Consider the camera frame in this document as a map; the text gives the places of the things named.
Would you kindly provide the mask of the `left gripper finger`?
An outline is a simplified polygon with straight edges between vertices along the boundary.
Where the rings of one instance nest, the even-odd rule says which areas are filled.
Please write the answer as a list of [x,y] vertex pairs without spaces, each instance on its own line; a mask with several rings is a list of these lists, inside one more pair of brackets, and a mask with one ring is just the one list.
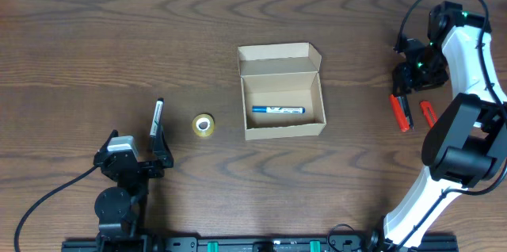
[[157,127],[155,137],[152,138],[152,152],[161,162],[163,167],[173,167],[173,156],[167,145],[163,126],[160,124]]
[[108,151],[107,147],[109,145],[109,143],[111,142],[111,140],[113,138],[116,138],[118,136],[118,131],[116,129],[113,129],[112,132],[110,133],[108,139],[104,142],[104,144],[101,146],[101,148],[98,150],[99,153],[105,153]]

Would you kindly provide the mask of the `red utility knife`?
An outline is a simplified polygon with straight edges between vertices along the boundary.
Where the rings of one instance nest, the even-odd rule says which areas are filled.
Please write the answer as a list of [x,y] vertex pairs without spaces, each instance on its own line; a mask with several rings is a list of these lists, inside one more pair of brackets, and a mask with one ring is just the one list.
[[432,128],[437,122],[437,116],[433,110],[432,104],[429,101],[421,101],[419,105],[429,127]]

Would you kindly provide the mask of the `black marker pen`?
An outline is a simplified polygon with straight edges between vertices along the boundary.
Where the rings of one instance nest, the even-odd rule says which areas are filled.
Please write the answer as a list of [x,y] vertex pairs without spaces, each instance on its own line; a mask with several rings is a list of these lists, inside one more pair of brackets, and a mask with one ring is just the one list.
[[151,122],[150,129],[150,145],[149,150],[155,152],[156,145],[158,141],[161,139],[161,117],[164,106],[164,99],[162,97],[158,98],[155,103],[154,115]]

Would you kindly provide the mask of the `red stapler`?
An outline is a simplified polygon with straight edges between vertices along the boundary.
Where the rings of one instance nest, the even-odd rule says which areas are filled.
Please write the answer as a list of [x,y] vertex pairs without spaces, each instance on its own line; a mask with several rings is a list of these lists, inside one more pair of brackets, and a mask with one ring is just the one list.
[[406,96],[395,96],[392,94],[389,97],[389,101],[400,130],[402,132],[412,130],[414,122]]

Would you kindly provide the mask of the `blue marker pen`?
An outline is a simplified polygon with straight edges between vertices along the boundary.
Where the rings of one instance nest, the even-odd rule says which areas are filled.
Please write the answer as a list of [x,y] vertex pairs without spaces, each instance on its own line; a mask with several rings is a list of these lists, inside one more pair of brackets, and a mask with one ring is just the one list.
[[268,107],[268,106],[253,106],[253,113],[273,113],[273,114],[304,114],[306,109],[304,107]]

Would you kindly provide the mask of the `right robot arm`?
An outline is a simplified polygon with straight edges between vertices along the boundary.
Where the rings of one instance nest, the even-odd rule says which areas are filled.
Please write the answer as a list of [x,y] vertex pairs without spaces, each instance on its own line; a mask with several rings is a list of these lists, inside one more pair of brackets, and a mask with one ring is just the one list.
[[442,2],[429,13],[429,43],[400,36],[404,62],[392,71],[390,96],[402,131],[413,127],[407,94],[452,85],[453,99],[430,125],[423,168],[402,202],[383,218],[375,250],[416,250],[425,232],[458,196],[472,194],[506,159],[506,95],[490,54],[490,23],[460,4]]

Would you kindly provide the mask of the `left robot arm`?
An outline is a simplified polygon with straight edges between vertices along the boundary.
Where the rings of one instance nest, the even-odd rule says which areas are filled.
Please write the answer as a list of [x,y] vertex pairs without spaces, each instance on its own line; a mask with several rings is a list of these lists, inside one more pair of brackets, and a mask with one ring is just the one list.
[[144,227],[149,180],[162,178],[174,160],[166,143],[163,127],[150,134],[148,151],[156,159],[140,162],[134,138],[114,130],[95,154],[93,164],[116,183],[95,201],[99,219],[99,251],[164,251],[162,237]]

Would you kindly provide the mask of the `yellow tape roll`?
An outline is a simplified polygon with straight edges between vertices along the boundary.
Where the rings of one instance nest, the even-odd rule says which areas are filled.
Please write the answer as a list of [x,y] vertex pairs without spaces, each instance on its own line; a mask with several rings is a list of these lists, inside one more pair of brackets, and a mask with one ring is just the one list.
[[199,137],[209,137],[215,130],[215,121],[207,113],[196,116],[193,120],[193,131]]

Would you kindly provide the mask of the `open cardboard box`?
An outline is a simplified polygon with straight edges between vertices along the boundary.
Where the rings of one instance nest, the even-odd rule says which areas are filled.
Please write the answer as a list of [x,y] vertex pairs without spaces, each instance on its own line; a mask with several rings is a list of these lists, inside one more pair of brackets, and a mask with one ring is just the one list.
[[245,139],[322,132],[321,62],[321,54],[307,42],[238,47]]

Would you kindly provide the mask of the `black mounting rail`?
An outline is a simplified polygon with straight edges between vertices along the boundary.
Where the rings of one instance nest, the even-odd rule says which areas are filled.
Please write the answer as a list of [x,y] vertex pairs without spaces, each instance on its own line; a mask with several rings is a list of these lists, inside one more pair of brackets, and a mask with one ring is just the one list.
[[274,238],[274,239],[197,239],[195,237],[173,237],[156,243],[150,240],[106,242],[97,240],[65,241],[62,252],[98,251],[158,251],[158,252],[330,252],[363,251],[364,244],[359,235],[332,235],[329,239],[319,237]]

